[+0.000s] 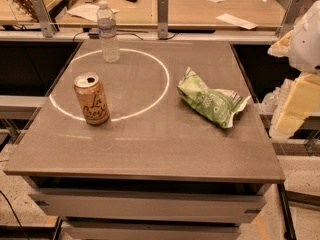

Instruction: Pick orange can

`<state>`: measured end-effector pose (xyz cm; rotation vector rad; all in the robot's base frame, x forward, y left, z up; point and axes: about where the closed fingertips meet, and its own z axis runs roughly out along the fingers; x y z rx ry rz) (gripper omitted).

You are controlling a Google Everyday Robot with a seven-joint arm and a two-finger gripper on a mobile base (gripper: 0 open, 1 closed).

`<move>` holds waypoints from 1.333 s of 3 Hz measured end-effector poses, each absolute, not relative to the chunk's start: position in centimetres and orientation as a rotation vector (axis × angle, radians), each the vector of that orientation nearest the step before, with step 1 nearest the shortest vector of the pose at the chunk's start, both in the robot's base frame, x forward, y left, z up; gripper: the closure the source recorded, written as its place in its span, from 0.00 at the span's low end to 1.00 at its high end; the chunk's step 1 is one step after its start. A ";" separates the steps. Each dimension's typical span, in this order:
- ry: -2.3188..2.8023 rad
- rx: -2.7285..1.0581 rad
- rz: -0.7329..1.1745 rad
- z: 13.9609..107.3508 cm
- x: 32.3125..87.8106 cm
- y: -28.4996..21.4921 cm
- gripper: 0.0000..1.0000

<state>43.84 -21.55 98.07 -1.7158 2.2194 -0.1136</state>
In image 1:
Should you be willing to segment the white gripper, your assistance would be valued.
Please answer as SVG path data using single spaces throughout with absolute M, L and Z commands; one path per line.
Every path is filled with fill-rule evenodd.
M 272 138 L 290 138 L 320 108 L 320 0 L 267 53 L 278 58 L 288 56 L 291 67 L 309 72 L 284 81 L 271 120 Z

